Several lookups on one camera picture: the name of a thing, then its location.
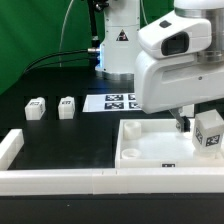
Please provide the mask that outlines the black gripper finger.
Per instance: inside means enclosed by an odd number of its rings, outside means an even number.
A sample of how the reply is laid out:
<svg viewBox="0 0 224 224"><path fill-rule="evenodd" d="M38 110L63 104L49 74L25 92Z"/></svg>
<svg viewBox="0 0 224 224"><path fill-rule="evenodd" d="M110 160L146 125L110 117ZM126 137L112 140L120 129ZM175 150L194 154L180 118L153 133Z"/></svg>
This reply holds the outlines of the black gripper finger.
<svg viewBox="0 0 224 224"><path fill-rule="evenodd" d="M184 131L184 127L185 127L185 121L181 117L181 108L173 108L173 109L170 109L170 113L172 114L172 116L176 120L176 128L180 132L183 132Z"/></svg>

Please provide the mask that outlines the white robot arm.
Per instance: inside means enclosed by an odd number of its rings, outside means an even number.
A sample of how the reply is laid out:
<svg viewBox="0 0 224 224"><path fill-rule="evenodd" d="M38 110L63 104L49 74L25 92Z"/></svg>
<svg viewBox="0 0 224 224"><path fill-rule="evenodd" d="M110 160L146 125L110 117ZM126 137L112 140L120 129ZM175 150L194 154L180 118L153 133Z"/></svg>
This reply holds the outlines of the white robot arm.
<svg viewBox="0 0 224 224"><path fill-rule="evenodd" d="M224 0L174 0L174 9L140 26L140 0L95 0L105 38L96 74L132 80L146 113L168 110L177 128L184 106L224 98Z"/></svg>

